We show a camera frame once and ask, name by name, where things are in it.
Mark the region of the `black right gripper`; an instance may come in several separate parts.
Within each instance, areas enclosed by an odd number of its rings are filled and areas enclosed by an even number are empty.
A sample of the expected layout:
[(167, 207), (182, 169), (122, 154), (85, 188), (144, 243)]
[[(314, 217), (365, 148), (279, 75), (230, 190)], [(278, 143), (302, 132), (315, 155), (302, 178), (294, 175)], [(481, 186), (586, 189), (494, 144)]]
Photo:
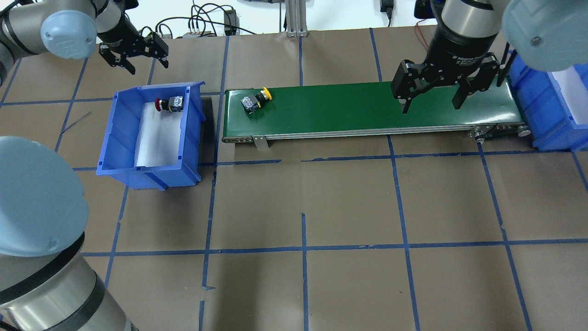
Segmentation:
[(391, 82), (402, 113), (409, 112), (411, 99), (433, 87), (460, 85), (453, 97), (454, 109), (461, 109), (471, 93), (489, 89), (499, 67), (490, 51), (496, 36), (473, 38), (450, 28), (436, 28), (424, 62), (404, 59)]

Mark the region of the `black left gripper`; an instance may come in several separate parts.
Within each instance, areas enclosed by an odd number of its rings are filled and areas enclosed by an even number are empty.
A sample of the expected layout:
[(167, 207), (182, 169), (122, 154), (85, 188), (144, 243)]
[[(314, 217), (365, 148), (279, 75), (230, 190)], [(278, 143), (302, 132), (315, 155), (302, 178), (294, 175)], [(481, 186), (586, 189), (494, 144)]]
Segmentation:
[(159, 60), (164, 68), (168, 68), (169, 47), (155, 32), (149, 32), (147, 36), (134, 28), (116, 28), (99, 34), (101, 44), (99, 54), (108, 63), (120, 63), (120, 67), (135, 75), (135, 66), (127, 61), (127, 58), (139, 55)]

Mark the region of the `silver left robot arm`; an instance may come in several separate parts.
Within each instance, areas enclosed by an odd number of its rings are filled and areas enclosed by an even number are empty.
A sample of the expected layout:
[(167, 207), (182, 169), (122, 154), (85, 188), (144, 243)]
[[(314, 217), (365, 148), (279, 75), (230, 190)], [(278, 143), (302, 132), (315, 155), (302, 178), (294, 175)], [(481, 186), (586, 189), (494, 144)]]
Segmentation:
[[(131, 74), (139, 55), (168, 67), (169, 48), (125, 11), (136, 0), (15, 0), (1, 11), (1, 83), (19, 60), (99, 52)], [(134, 323), (81, 256), (89, 207), (68, 163), (46, 145), (1, 138), (1, 314), (5, 331), (134, 331)]]

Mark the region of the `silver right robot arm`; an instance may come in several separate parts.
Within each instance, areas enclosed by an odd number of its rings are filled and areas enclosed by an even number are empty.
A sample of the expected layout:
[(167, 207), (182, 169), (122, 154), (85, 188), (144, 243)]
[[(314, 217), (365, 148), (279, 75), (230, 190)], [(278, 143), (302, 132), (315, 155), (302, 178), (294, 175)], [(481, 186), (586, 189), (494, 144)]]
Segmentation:
[(404, 59), (390, 88), (403, 114), (421, 94), (458, 85), (452, 103), (460, 109), (468, 96), (485, 91), (509, 65), (490, 51), (502, 32), (513, 58), (543, 72), (563, 71), (587, 62), (585, 0), (446, 0), (430, 2), (437, 19), (435, 34), (422, 63)]

